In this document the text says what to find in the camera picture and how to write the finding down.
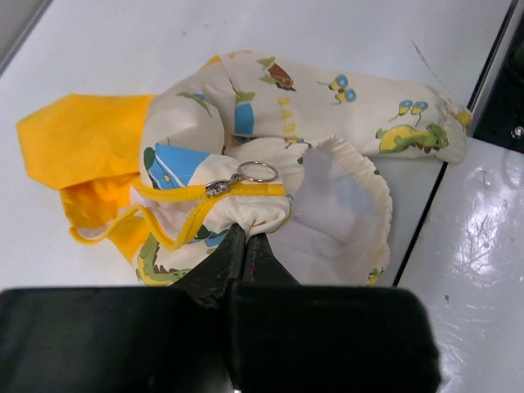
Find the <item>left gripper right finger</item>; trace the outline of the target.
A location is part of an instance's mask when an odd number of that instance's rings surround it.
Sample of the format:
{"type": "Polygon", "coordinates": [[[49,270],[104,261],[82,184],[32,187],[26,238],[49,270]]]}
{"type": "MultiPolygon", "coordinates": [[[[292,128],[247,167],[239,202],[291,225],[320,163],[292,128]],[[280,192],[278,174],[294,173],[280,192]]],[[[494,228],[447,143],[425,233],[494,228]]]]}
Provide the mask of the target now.
{"type": "Polygon", "coordinates": [[[299,284],[264,235],[229,292],[241,392],[435,392],[440,352],[422,302],[396,287],[299,284]]]}

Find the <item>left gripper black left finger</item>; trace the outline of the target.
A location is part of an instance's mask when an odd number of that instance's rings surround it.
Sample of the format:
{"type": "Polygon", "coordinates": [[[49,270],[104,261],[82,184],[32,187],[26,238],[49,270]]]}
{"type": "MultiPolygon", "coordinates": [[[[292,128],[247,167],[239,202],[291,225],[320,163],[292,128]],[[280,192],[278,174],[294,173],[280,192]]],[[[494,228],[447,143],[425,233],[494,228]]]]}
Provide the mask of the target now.
{"type": "Polygon", "coordinates": [[[4,392],[230,392],[223,298],[246,237],[172,287],[40,287],[1,294],[4,392]]]}

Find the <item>yellow and cream baby jacket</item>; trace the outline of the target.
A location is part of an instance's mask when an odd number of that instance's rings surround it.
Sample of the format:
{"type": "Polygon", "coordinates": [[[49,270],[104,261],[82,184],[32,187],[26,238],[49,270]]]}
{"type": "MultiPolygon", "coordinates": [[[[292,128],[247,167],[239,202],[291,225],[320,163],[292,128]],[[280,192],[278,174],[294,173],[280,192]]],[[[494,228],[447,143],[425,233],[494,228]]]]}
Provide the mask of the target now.
{"type": "Polygon", "coordinates": [[[236,51],[159,95],[66,95],[16,131],[70,235],[111,241],[142,284],[177,282],[238,226],[300,282],[372,286],[393,211],[373,157],[458,163],[471,119],[423,84],[236,51]]]}

